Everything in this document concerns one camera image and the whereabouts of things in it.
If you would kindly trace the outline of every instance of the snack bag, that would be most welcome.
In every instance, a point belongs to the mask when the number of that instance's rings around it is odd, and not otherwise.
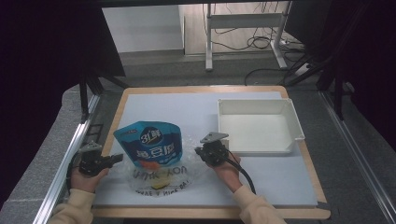
[[[119,166],[122,167],[122,178],[127,180],[134,193],[149,197],[169,196],[191,188],[210,169],[195,153],[194,149],[200,144],[199,140],[184,137],[180,161],[158,170],[136,167],[131,160],[124,160],[123,165]]]
[[[155,171],[182,156],[180,128],[172,123],[138,121],[116,130],[114,136],[136,167]]]

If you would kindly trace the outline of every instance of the gray floor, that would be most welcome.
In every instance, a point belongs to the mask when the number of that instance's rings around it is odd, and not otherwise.
[[[184,57],[178,52],[163,52],[144,55],[121,54],[121,58],[127,77],[120,77],[120,80],[132,87],[244,85],[245,76],[250,71],[258,68],[277,68],[271,52],[215,56],[214,71],[211,73],[205,71],[203,56]],[[284,75],[285,72],[260,71],[249,76],[247,84],[275,85]],[[305,142],[329,202],[332,216],[328,220],[321,221],[287,221],[288,223],[388,223],[315,88],[317,78],[318,76],[311,77],[287,90],[302,124]],[[102,82],[106,90],[99,102],[101,111],[92,124],[103,124],[103,133],[106,133],[122,94],[122,88],[104,79]],[[80,119],[78,97],[78,87],[64,94],[64,103],[59,116],[31,166],[3,206],[0,223],[33,222],[78,126]],[[395,201],[396,153],[350,103],[348,96],[344,97],[343,108],[349,130],[379,182]],[[96,218],[94,223],[123,221],[152,223],[159,220]],[[161,220],[161,223],[171,222],[182,221]]]

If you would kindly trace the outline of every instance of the metal stand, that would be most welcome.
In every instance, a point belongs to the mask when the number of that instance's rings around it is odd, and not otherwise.
[[[211,4],[207,4],[206,14],[206,71],[213,70],[212,51],[212,29],[230,28],[256,28],[256,27],[277,27],[276,38],[271,41],[272,50],[276,56],[277,63],[281,69],[286,69],[287,65],[279,49],[280,37],[286,25],[291,2],[288,2],[282,13],[266,14],[233,14],[233,15],[212,15]]]
[[[88,89],[87,85],[94,95],[102,94],[104,88],[99,80],[99,77],[95,75],[82,75],[79,79],[79,97],[81,99],[81,121],[83,124],[87,121],[90,112],[88,108]]]

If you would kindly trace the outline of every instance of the black curtain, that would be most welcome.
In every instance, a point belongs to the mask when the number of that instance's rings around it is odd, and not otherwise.
[[[82,76],[124,72],[101,8],[3,3],[0,10],[2,203],[56,120],[63,93]]]
[[[342,55],[351,98],[396,150],[396,1],[371,1]]]

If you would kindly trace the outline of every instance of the white plastic tray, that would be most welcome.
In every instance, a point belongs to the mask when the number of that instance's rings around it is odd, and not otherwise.
[[[219,132],[230,135],[229,149],[240,156],[286,155],[304,140],[291,99],[220,99]]]

